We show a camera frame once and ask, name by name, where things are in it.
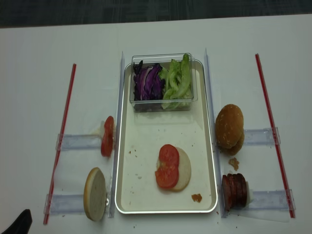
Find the brown bun top front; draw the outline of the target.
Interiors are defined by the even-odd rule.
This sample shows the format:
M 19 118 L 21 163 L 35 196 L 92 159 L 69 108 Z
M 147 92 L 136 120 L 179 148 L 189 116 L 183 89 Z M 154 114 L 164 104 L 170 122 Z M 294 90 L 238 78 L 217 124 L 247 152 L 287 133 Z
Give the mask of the brown bun top front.
M 215 135 L 219 146 L 230 149 L 242 136 L 244 117 L 241 109 L 234 104 L 225 105 L 215 121 Z

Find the brown bun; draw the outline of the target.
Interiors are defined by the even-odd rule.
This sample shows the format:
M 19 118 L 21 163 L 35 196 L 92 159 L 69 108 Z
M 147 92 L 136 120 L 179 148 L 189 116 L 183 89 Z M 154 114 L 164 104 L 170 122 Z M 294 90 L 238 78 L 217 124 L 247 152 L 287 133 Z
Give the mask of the brown bun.
M 220 147 L 220 150 L 227 155 L 235 156 L 241 150 L 241 148 L 244 144 L 244 138 L 245 138 L 245 135 L 244 135 L 244 133 L 242 133 L 240 139 L 238 140 L 238 142 L 236 143 L 235 146 L 233 146 L 232 148 L 229 148 L 229 149 Z
M 242 136 L 244 117 L 241 109 L 234 104 L 225 105 L 215 121 L 215 135 L 219 146 L 230 149 Z

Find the clear plastic salad container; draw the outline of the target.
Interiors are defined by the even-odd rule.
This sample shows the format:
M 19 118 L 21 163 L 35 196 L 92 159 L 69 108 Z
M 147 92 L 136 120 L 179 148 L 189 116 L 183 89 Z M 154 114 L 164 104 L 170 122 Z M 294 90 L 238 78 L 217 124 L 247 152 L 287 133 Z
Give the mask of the clear plastic salad container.
M 154 65 L 155 63 L 159 63 L 162 68 L 168 69 L 169 64 L 172 59 L 177 61 L 182 61 L 183 55 L 189 54 L 190 61 L 191 61 L 191 73 L 192 73 L 192 84 L 191 84 L 191 91 L 193 94 L 193 98 L 190 100 L 191 104 L 193 101 L 196 100 L 196 75 L 195 75 L 195 59 L 192 57 L 190 53 L 178 53 L 178 54 L 164 54 L 164 55 L 140 55 L 140 56 L 133 56 L 132 57 L 132 64 L 131 64 L 131 85 L 130 85 L 130 103 L 132 104 L 133 108 L 137 112 L 151 112 L 151 111 L 179 111 L 179 110 L 164 110 L 161 107 L 161 104 L 165 102 L 164 99 L 161 100 L 134 100 L 134 70 L 133 64 L 139 64 L 140 61 L 143 61 L 143 67 Z

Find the left red strip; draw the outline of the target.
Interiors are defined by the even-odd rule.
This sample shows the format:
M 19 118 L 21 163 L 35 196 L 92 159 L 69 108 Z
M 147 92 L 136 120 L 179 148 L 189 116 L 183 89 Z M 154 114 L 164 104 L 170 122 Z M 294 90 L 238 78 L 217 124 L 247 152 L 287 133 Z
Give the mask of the left red strip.
M 76 67 L 77 67 L 77 65 L 74 63 L 73 67 L 72 67 L 72 71 L 71 71 L 70 83 L 69 83 L 69 87 L 68 87 L 68 93 L 67 93 L 65 108 L 64 108 L 64 112 L 63 112 L 61 129 L 60 129 L 60 133 L 58 135 L 57 143 L 56 143 L 56 156 L 55 156 L 55 162 L 54 162 L 53 171 L 52 171 L 49 193 L 47 195 L 46 205 L 44 208 L 45 213 L 44 213 L 43 225 L 47 225 L 48 220 L 49 220 L 51 200 L 52 200 L 52 196 L 54 193 L 54 174 L 55 174 L 56 167 L 58 165 L 59 156 L 60 156 L 60 148 L 61 148 L 61 144 L 62 144 L 62 138 L 63 138 L 65 127 L 66 127 L 66 121 L 67 121 L 68 109 L 69 109 L 69 105 L 70 105 L 70 99 L 71 99 L 71 94 L 72 94 L 72 89 L 73 89 L 73 84 L 74 84 L 74 79 L 75 79 Z

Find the white block behind tomatoes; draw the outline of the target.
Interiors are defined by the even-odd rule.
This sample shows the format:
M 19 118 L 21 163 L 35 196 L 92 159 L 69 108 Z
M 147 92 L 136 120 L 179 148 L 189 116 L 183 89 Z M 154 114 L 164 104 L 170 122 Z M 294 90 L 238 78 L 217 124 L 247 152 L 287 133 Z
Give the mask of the white block behind tomatoes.
M 98 128 L 98 135 L 99 135 L 100 138 L 103 138 L 104 133 L 105 133 L 104 124 L 105 124 L 105 122 L 102 121 L 101 124 L 100 124 L 100 127 Z

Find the left clear vertical rail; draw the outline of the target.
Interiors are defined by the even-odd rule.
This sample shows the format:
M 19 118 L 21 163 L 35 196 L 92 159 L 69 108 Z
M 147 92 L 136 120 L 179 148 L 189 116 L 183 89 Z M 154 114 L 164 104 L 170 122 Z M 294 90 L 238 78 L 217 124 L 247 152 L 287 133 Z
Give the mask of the left clear vertical rail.
M 111 196 L 110 196 L 110 201 L 109 201 L 108 218 L 114 218 L 114 214 L 115 214 L 117 164 L 118 164 L 118 155 L 119 155 L 120 125 L 121 125 L 123 92 L 124 92 L 123 91 L 124 90 L 124 67 L 125 67 L 125 58 L 124 58 L 124 53 L 122 52 L 121 53 L 121 61 L 120 61 L 120 79 L 119 79 L 119 88 L 118 88 L 114 160 L 113 160 L 113 168 L 112 168 L 112 187 L 111 187 Z

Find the upper standing tomato slice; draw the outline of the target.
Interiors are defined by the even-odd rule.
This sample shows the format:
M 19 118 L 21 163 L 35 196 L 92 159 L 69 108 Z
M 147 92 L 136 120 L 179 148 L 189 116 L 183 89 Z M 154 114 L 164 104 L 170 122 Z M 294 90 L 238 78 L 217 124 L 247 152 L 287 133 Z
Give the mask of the upper standing tomato slice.
M 114 118 L 112 116 L 108 116 L 104 123 L 104 132 L 113 133 L 114 131 Z

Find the red strip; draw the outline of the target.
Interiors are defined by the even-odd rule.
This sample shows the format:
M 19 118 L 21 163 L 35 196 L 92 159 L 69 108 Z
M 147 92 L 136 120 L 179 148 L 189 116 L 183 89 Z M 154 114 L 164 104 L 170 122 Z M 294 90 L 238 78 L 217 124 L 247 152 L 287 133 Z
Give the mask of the red strip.
M 273 132 L 273 139 L 275 142 L 275 149 L 276 149 L 279 168 L 280 168 L 280 172 L 281 172 L 281 176 L 282 176 L 282 180 L 283 180 L 284 190 L 286 192 L 286 198 L 287 198 L 287 203 L 288 203 L 288 207 L 289 207 L 290 218 L 296 218 L 296 216 L 295 216 L 295 205 L 294 205 L 294 202 L 292 200 L 292 194 L 291 194 L 291 190 L 289 188 L 289 184 L 288 184 L 288 180 L 287 180 L 287 175 L 286 175 L 284 162 L 283 162 L 283 158 L 282 158 L 282 153 L 281 153 L 281 149 L 280 149 L 280 143 L 278 142 L 278 139 L 279 139 L 278 138 L 279 134 L 277 133 L 278 128 L 275 126 L 275 122 L 274 122 L 274 118 L 273 118 L 273 113 L 272 113 L 272 109 L 271 109 L 271 104 L 270 104 L 270 100 L 269 100 L 269 95 L 268 95 L 268 91 L 267 91 L 267 87 L 266 87 L 266 83 L 265 83 L 265 79 L 264 79 L 264 74 L 263 74 L 259 54 L 255 54 L 255 60 L 256 60 L 256 64 L 257 64 L 257 68 L 258 68 L 258 72 L 259 72 L 260 82 L 261 82 L 261 86 L 262 86 L 262 90 L 263 90 L 263 95 L 264 95 L 264 99 L 265 99 L 265 103 L 266 103 L 266 108 L 267 108 L 267 112 L 268 112 L 268 116 L 269 116 L 271 129 Z
M 57 143 L 56 143 L 56 156 L 55 156 L 55 162 L 54 162 L 53 171 L 52 171 L 49 193 L 47 195 L 46 205 L 44 208 L 45 213 L 44 213 L 43 225 L 47 225 L 48 220 L 49 220 L 51 200 L 52 200 L 52 196 L 54 193 L 54 174 L 55 174 L 56 167 L 58 165 L 59 156 L 60 156 L 60 148 L 61 148 L 61 144 L 62 144 L 62 138 L 63 138 L 65 127 L 66 127 L 66 121 L 67 121 L 68 109 L 69 109 L 69 105 L 70 105 L 70 99 L 71 99 L 71 94 L 72 94 L 72 89 L 73 89 L 73 84 L 74 84 L 74 79 L 75 79 L 76 67 L 77 67 L 77 65 L 74 63 L 73 67 L 72 67 L 72 71 L 71 71 L 70 83 L 69 83 L 69 87 L 68 87 L 68 93 L 67 93 L 65 108 L 64 108 L 64 112 L 63 112 L 61 129 L 60 129 L 60 133 L 58 135 Z

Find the lower standing tomato slice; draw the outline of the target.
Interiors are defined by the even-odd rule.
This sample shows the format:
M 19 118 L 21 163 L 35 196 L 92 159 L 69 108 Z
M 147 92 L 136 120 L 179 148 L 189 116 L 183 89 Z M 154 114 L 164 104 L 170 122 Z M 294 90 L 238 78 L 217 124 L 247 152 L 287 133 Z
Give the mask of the lower standing tomato slice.
M 101 155 L 105 157 L 110 157 L 113 150 L 113 133 L 110 131 L 105 131 L 102 143 L 101 143 Z

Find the brown bun behind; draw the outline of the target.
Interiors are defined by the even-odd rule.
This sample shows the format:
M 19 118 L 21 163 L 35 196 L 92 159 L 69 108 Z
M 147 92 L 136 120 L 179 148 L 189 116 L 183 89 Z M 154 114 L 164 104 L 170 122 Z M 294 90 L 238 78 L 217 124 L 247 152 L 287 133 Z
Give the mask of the brown bun behind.
M 241 150 L 241 148 L 244 144 L 244 138 L 245 138 L 245 135 L 244 135 L 244 133 L 242 133 L 240 139 L 238 140 L 238 142 L 236 143 L 235 146 L 233 146 L 232 148 L 229 148 L 229 149 L 220 147 L 220 150 L 227 155 L 235 156 Z

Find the lower right clear holder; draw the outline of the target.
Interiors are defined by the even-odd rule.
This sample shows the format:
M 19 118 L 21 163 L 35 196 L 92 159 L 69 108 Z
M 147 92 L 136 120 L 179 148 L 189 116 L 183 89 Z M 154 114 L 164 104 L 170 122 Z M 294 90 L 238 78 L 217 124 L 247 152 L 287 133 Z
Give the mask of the lower right clear holder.
M 249 210 L 278 210 L 289 211 L 285 190 L 253 191 L 253 202 L 247 207 Z

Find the green lettuce leaves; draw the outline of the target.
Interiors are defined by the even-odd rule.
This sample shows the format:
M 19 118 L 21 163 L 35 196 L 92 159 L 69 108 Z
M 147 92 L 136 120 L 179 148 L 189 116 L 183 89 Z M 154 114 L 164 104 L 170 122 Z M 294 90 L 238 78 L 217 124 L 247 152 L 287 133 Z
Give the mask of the green lettuce leaves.
M 162 93 L 165 102 L 161 104 L 162 109 L 189 109 L 193 98 L 190 55 L 184 54 L 182 61 L 172 59 L 169 68 L 161 68 L 158 76 L 164 82 Z

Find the upper left clear holder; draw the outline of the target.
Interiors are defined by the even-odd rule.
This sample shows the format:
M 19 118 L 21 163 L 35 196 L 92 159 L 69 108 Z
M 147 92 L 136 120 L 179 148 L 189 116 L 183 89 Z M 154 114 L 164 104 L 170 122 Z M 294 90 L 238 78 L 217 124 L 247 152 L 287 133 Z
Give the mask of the upper left clear holder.
M 59 134 L 56 143 L 57 151 L 93 150 L 101 147 L 99 135 Z

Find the right red strip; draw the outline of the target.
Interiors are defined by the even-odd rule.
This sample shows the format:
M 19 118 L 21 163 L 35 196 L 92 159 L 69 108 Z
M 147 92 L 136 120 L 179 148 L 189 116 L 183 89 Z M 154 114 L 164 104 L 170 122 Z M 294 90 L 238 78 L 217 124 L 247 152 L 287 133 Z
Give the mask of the right red strip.
M 282 176 L 282 180 L 283 180 L 284 190 L 286 192 L 286 198 L 287 198 L 287 203 L 288 203 L 288 207 L 289 207 L 290 218 L 296 218 L 296 216 L 295 216 L 295 205 L 294 205 L 294 202 L 292 200 L 292 194 L 291 194 L 291 190 L 289 188 L 289 184 L 288 184 L 288 180 L 287 180 L 287 175 L 286 175 L 284 162 L 283 162 L 283 158 L 282 158 L 282 153 L 281 153 L 281 149 L 280 149 L 280 143 L 278 142 L 278 139 L 279 139 L 278 138 L 279 134 L 277 133 L 278 128 L 275 126 L 275 122 L 274 122 L 274 118 L 273 118 L 273 113 L 272 113 L 272 109 L 271 109 L 271 104 L 270 104 L 270 100 L 269 100 L 269 95 L 268 95 L 268 91 L 267 91 L 267 87 L 266 87 L 266 83 L 265 83 L 265 79 L 264 79 L 264 74 L 263 74 L 259 54 L 255 54 L 255 60 L 256 60 L 256 64 L 257 64 L 257 68 L 258 68 L 258 72 L 259 72 L 260 82 L 261 82 L 261 86 L 262 86 L 262 90 L 263 90 L 263 95 L 264 95 L 264 99 L 265 99 L 265 103 L 266 103 L 266 108 L 267 108 L 267 112 L 268 112 L 268 116 L 269 116 L 271 129 L 273 132 L 273 139 L 275 142 L 275 149 L 276 149 L 279 168 L 280 168 L 280 172 L 281 172 L 281 176 Z

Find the standing white bun half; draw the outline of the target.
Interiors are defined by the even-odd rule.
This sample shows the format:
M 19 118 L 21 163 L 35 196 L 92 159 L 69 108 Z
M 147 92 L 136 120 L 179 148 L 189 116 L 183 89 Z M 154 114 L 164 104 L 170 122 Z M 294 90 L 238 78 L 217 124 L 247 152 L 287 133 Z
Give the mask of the standing white bun half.
M 100 168 L 93 168 L 86 179 L 83 194 L 83 206 L 86 216 L 96 222 L 104 215 L 106 206 L 106 182 Z

